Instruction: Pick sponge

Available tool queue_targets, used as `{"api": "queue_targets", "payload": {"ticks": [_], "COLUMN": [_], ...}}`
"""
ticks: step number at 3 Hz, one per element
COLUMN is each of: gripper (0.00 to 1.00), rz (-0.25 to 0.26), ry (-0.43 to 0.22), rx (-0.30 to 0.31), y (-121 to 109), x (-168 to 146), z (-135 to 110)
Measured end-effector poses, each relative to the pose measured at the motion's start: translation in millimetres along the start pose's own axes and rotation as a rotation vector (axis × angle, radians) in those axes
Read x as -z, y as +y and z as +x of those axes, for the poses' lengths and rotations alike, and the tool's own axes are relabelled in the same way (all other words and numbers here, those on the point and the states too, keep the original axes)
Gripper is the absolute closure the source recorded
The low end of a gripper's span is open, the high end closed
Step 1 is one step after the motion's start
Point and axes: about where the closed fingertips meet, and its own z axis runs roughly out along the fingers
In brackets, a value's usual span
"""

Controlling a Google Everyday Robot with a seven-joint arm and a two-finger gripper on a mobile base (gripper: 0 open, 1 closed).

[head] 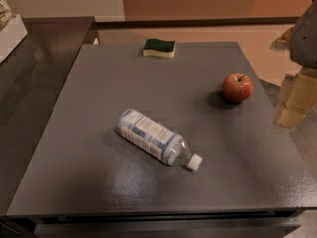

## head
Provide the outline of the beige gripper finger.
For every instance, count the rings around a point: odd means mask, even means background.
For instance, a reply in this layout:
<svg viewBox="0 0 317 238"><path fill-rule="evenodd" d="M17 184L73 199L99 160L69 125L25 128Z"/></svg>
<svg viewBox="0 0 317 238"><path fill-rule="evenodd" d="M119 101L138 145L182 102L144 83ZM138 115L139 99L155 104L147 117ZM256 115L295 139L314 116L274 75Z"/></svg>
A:
<svg viewBox="0 0 317 238"><path fill-rule="evenodd" d="M274 124L292 129L317 105L317 70L304 67L296 75L288 74L281 86Z"/></svg>

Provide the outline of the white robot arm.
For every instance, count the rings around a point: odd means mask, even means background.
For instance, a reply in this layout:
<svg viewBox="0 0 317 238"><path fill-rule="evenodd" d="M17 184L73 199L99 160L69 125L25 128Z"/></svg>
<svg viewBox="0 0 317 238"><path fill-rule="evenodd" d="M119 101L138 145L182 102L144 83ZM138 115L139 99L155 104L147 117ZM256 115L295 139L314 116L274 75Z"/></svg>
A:
<svg viewBox="0 0 317 238"><path fill-rule="evenodd" d="M289 45L290 58L302 66L287 75L279 92L274 124L292 129L317 104L317 1L296 21Z"/></svg>

